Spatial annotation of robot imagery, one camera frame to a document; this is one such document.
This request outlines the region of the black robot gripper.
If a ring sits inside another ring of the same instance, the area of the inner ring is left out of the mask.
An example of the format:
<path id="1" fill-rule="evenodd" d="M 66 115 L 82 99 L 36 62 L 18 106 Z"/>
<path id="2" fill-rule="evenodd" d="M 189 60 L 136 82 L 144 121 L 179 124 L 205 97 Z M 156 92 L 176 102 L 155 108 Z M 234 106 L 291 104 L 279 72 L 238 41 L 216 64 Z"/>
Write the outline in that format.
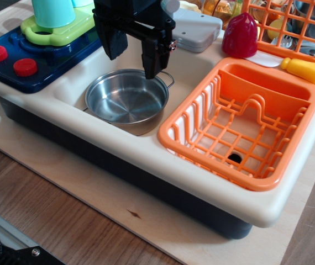
<path id="1" fill-rule="evenodd" d="M 141 40 L 142 62 L 147 80 L 167 68 L 175 21 L 160 1 L 94 1 L 93 18 L 106 55 L 115 60 L 128 47 L 127 35 Z"/>

